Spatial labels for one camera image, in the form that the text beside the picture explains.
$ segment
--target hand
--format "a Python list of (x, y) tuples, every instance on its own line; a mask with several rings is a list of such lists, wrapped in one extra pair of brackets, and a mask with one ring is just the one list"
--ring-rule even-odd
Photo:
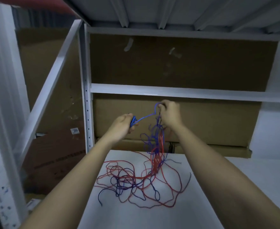
[(132, 119), (132, 113), (119, 116), (117, 119), (115, 119), (115, 121), (112, 123), (103, 137), (106, 137), (113, 144), (121, 141), (127, 134), (135, 130), (135, 126), (132, 126), (130, 128)]
[(162, 104), (159, 104), (160, 116), (162, 121), (171, 128), (175, 130), (177, 127), (183, 125), (181, 115), (180, 115), (180, 105), (174, 101), (163, 100)]

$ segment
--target forearm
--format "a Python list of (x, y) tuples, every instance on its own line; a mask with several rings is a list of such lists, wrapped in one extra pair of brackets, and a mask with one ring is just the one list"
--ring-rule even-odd
[(186, 127), (174, 131), (198, 183), (226, 229), (280, 228), (280, 209), (246, 175)]
[(77, 228), (111, 146), (112, 142), (102, 137), (38, 205), (21, 228)]

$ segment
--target wire bundle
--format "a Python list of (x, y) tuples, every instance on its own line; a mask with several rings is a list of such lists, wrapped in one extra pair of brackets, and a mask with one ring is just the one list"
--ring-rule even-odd
[[(149, 117), (151, 115), (156, 115), (156, 107), (159, 103), (155, 105), (155, 111), (154, 113), (145, 116), (139, 120), (137, 120), (135, 117), (131, 121), (130, 126), (134, 125), (135, 123), (139, 122), (140, 120)], [(98, 200), (101, 204), (103, 205), (102, 202), (100, 201), (100, 194), (104, 190), (110, 190), (115, 192), (116, 197), (119, 198), (120, 202), (124, 203), (126, 201), (129, 201), (132, 204), (135, 204), (136, 206), (140, 208), (153, 208), (155, 206), (166, 206), (166, 207), (173, 207), (176, 203), (176, 199), (178, 195), (186, 189), (188, 186), (190, 180), (191, 180), (191, 173), (190, 173), (190, 178), (186, 184), (186, 186), (183, 188), (182, 186), (182, 181), (180, 178), (180, 175), (178, 171), (174, 168), (172, 168), (170, 165), (167, 164), (167, 161), (172, 161), (175, 162), (171, 159), (167, 159), (167, 153), (164, 152), (164, 130), (165, 128), (161, 125), (161, 118), (160, 115), (156, 117), (156, 124), (151, 128), (149, 127), (150, 130), (150, 135), (147, 134), (141, 134), (141, 140), (145, 144), (145, 150), (149, 154), (149, 156), (146, 156), (142, 153), (139, 152), (134, 152), (137, 154), (140, 154), (144, 157), (146, 157), (146, 161), (143, 162), (145, 170), (142, 171), (141, 176), (137, 177), (135, 174), (135, 168), (134, 165), (128, 161), (124, 160), (119, 160), (119, 161), (105, 161), (104, 163), (107, 163), (106, 165), (106, 173), (97, 177), (97, 185), (96, 187), (103, 188), (99, 195), (98, 195)], [(125, 163), (126, 165), (130, 165), (131, 168), (123, 168), (122, 166), (119, 165), (120, 163)], [(171, 170), (173, 170), (180, 182), (180, 188), (179, 189), (174, 189), (171, 187), (171, 185), (167, 182), (165, 179), (165, 175), (162, 170), (162, 166), (168, 166)], [(162, 174), (162, 177), (164, 180), (161, 180), (160, 178), (157, 177), (157, 174), (160, 173)], [(100, 183), (100, 181), (105, 178), (105, 177), (111, 177), (110, 183), (111, 185), (106, 185)], [(154, 187), (154, 181), (159, 180), (160, 182), (164, 183), (167, 185), (172, 193), (172, 199), (167, 200), (165, 202), (161, 202), (160, 200), (160, 192)], [(154, 191), (154, 197), (150, 197), (146, 194), (147, 190), (149, 187), (152, 187)], [(128, 197), (125, 200), (122, 200), (122, 194), (124, 191), (130, 191), (128, 194)], [(131, 199), (132, 197), (135, 196), (141, 200), (153, 200), (155, 204), (153, 206), (140, 206), (137, 203), (133, 202)]]

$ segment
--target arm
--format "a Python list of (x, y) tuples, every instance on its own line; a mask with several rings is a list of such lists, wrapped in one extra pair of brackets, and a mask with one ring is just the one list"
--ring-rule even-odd
[(129, 128), (132, 117), (132, 114), (118, 117), (107, 133), (46, 196), (20, 228), (77, 228), (109, 150), (134, 130), (134, 126)]
[(182, 123), (179, 104), (163, 100), (162, 121), (178, 136), (193, 173), (225, 229), (280, 229), (280, 209), (236, 166)]

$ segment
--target metal rack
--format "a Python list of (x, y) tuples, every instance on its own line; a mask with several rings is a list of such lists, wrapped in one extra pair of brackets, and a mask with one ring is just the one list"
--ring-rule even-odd
[[(202, 10), (194, 13), (192, 17), (192, 13), (186, 14), (190, 5), (184, 3), (188, 0), (64, 1), (83, 20), (75, 20), (70, 28), (14, 149), (8, 146), (7, 135), (1, 130), (4, 126), (0, 125), (0, 219), (5, 228), (19, 227), (27, 216), (19, 170), (76, 35), (80, 52), (87, 152), (94, 145), (93, 93), (280, 103), (280, 92), (95, 84), (91, 82), (90, 70), (90, 33), (280, 41), (280, 0), (254, 0), (250, 10), (239, 8), (241, 0), (206, 0), (204, 4), (199, 0), (191, 0)], [(232, 18), (237, 20), (226, 20), (230, 13)]]

